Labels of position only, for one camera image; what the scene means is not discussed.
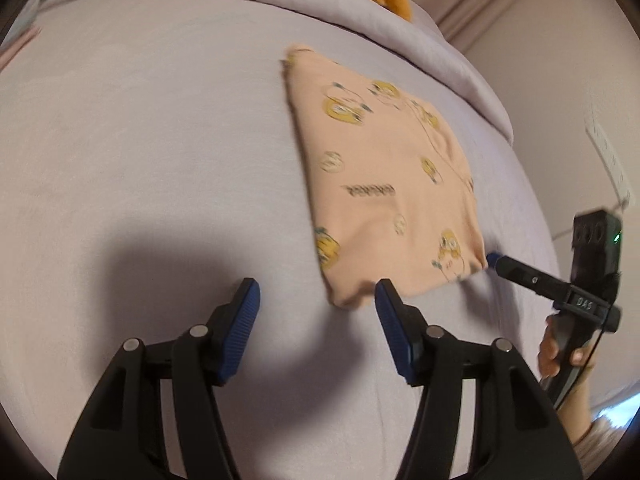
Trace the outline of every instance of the finger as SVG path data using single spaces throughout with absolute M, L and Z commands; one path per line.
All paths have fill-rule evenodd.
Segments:
M 551 327 L 547 326 L 545 328 L 545 335 L 543 335 L 542 337 L 542 342 L 540 343 L 540 345 L 542 346 L 542 343 L 546 343 L 548 341 L 553 341 L 555 339 L 554 337 L 554 331 Z
M 540 353 L 549 360 L 555 359 L 559 351 L 558 342 L 552 337 L 545 337 L 540 343 Z
M 571 354 L 571 364 L 573 366 L 584 366 L 589 357 L 589 349 L 578 348 Z
M 543 378 L 555 377 L 560 371 L 560 365 L 555 361 L 538 361 L 538 367 Z

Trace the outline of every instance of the wall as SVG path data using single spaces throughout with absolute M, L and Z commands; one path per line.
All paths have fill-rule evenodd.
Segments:
M 640 192 L 640 40 L 614 0 L 519 0 L 466 52 L 506 106 L 514 148 L 554 234 L 575 212 L 612 207 L 614 189 L 585 131 L 591 104 Z M 624 215 L 622 326 L 603 338 L 594 404 L 640 379 L 640 205 Z M 571 239 L 556 240 L 564 277 Z

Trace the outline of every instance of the blue tip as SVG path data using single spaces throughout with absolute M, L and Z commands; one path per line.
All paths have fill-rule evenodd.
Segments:
M 386 343 L 389 345 L 391 355 L 396 364 L 396 370 L 399 375 L 405 378 L 407 383 L 412 384 L 415 382 L 416 377 L 411 366 L 411 344 L 382 281 L 376 284 L 375 300 L 378 318 L 380 318 Z
M 223 361 L 218 377 L 223 383 L 238 371 L 246 342 L 254 327 L 255 317 L 258 315 L 258 309 L 260 309 L 260 285 L 254 281 L 242 298 L 222 344 Z
M 498 263 L 498 260 L 503 256 L 500 253 L 489 253 L 486 256 L 486 262 L 489 264 L 489 267 L 495 269 L 495 265 Z

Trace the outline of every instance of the blanket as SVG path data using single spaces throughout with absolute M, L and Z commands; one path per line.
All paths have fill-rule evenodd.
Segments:
M 373 29 L 375 14 L 403 22 L 370 13 Z M 487 251 L 556 274 L 504 137 L 389 48 L 273 5 L 75 0 L 36 23 L 0 73 L 0 398 L 36 457 L 55 472 L 126 338 L 174 338 L 253 276 L 260 315 L 238 375 L 216 392 L 242 478 L 394 478 L 419 392 L 396 373 L 374 308 L 326 302 L 284 52 L 311 45 L 432 103 L 474 176 Z M 507 337 L 536 368 L 551 307 L 530 290 L 477 272 L 407 303 L 457 338 Z M 463 416 L 463 449 L 472 430 Z
M 45 0 L 43 9 L 69 0 Z M 371 0 L 254 0 L 362 34 L 406 58 L 471 104 L 513 143 L 508 114 L 480 73 L 437 33 L 421 30 Z

